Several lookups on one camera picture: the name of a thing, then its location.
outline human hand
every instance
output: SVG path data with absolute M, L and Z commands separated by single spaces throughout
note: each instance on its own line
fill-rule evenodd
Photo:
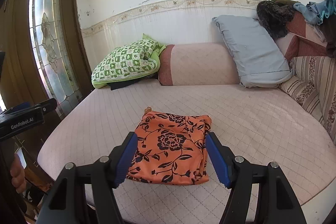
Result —
M 10 175 L 12 178 L 12 185 L 18 193 L 22 193 L 26 189 L 25 170 L 22 167 L 18 154 L 14 154 L 14 161 L 10 167 Z

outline pink quilted cover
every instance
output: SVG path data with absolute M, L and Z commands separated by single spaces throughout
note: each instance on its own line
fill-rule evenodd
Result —
M 68 162 L 90 164 L 108 155 L 133 131 L 150 106 L 178 115 L 204 115 L 211 130 L 235 155 L 256 164 L 272 160 L 291 183 L 301 204 L 336 176 L 336 148 L 310 114 L 279 89 L 239 85 L 161 86 L 144 80 L 129 87 L 94 90 L 54 130 L 38 163 L 56 179 Z M 115 191 L 122 217 L 145 223 L 218 223 L 230 193 L 220 184 L 211 162 L 209 182 L 174 186 L 126 180 Z M 248 219 L 253 219 L 258 187 L 253 187 Z M 89 203 L 92 190 L 86 187 Z

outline blue gripper pad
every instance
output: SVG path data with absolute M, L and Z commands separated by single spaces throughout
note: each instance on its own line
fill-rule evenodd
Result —
M 130 138 L 130 140 L 128 141 L 128 144 L 126 145 L 124 151 L 122 152 L 122 155 L 121 155 L 121 157 L 119 159 L 119 162 L 117 164 L 117 168 L 115 170 L 114 188 L 117 188 L 119 186 L 119 184 L 124 182 L 124 180 L 126 178 L 126 175 L 128 173 L 128 169 L 131 165 L 133 156 L 134 156 L 135 152 L 137 151 L 138 137 L 134 132 L 132 132 L 132 133 L 133 133 L 133 135 Z
M 231 181 L 228 175 L 227 165 L 219 151 L 219 147 L 217 147 L 210 134 L 205 137 L 205 145 L 219 182 L 223 183 L 226 188 L 230 188 Z

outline dark fur garment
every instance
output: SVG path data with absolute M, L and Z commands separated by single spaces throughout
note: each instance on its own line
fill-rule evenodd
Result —
M 286 23 L 293 20 L 294 12 L 292 6 L 278 6 L 269 0 L 261 1 L 257 6 L 260 25 L 267 30 L 273 40 L 286 36 L 288 33 Z

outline floral wallpaper border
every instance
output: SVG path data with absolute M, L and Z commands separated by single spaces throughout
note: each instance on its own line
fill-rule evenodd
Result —
M 235 7 L 255 10 L 260 0 L 163 0 L 142 5 L 120 14 L 111 16 L 87 29 L 82 30 L 83 37 L 104 30 L 104 27 L 117 25 L 129 20 L 170 10 L 205 8 L 205 7 Z

